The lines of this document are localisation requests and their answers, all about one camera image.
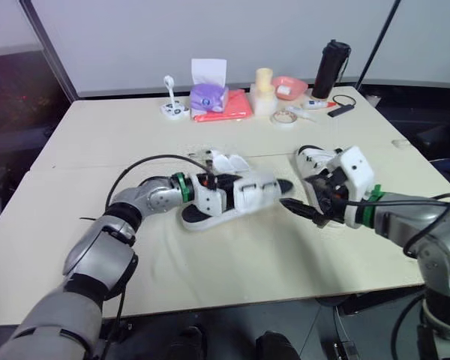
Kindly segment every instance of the beige tabletop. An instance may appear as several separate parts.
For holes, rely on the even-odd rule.
[[[354,88],[335,88],[332,94],[354,97],[356,108],[336,118],[326,115],[330,109],[311,110],[316,123],[299,119],[290,129],[277,127],[267,117],[169,120],[159,109],[168,97],[76,101],[31,170],[127,166],[150,155],[188,155],[210,147],[242,156],[291,154],[301,144],[324,149],[360,145],[367,152],[404,138]]]
[[[186,155],[206,144],[236,149],[247,155],[254,169],[271,170],[293,181],[294,197],[305,200],[289,153],[310,143],[333,148],[358,145],[384,191],[421,196],[450,192],[450,184],[416,149],[391,144],[401,135],[375,109],[353,89],[344,90],[356,97],[357,109],[335,120],[324,115],[318,124],[300,121],[286,132],[258,118],[194,124],[169,123],[156,115],[148,119],[153,126],[142,126],[147,119],[140,113],[152,113],[150,104],[163,99],[75,103],[0,217],[0,325],[20,323],[61,282],[68,251],[90,225],[79,217],[100,216],[116,176],[142,156]],[[235,137],[224,139],[220,132]],[[168,134],[174,141],[167,140]],[[207,140],[194,142],[201,138]],[[175,160],[148,163],[130,172],[118,190],[136,186],[148,176],[177,171],[196,169]],[[127,287],[124,315],[422,283],[416,261],[373,230],[318,229],[278,204],[204,232],[185,230],[179,209],[155,215],[139,229],[134,249],[139,265]],[[116,305],[117,299],[106,302],[104,316],[114,316]]]

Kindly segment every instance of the tissue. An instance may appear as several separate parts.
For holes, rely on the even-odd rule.
[[[227,60],[219,58],[193,58],[190,92],[192,116],[209,111],[222,113],[228,101]]]

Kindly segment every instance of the green ring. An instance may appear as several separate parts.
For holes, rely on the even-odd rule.
[[[185,177],[183,175],[183,172],[177,172],[175,175],[177,175],[178,185],[180,185],[181,198],[183,199],[184,203],[188,203],[190,196],[190,189],[185,184]]]
[[[382,197],[385,193],[380,190],[381,185],[375,185],[375,188],[372,190],[372,194],[367,201],[373,202],[378,201],[380,197]],[[375,206],[366,206],[363,209],[363,216],[361,218],[361,223],[366,227],[374,228],[374,215],[375,215]]]

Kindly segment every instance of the tape roll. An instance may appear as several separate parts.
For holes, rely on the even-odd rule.
[[[271,122],[281,128],[292,128],[296,121],[297,115],[288,110],[279,110],[271,116]]]

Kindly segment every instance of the pink bowl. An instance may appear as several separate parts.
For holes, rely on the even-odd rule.
[[[275,87],[275,93],[277,94],[277,98],[284,100],[295,100],[301,94],[307,91],[308,84],[303,82],[295,77],[290,76],[278,76],[275,77],[271,84]],[[278,86],[287,86],[290,88],[290,93],[287,94],[279,94],[277,92]]]

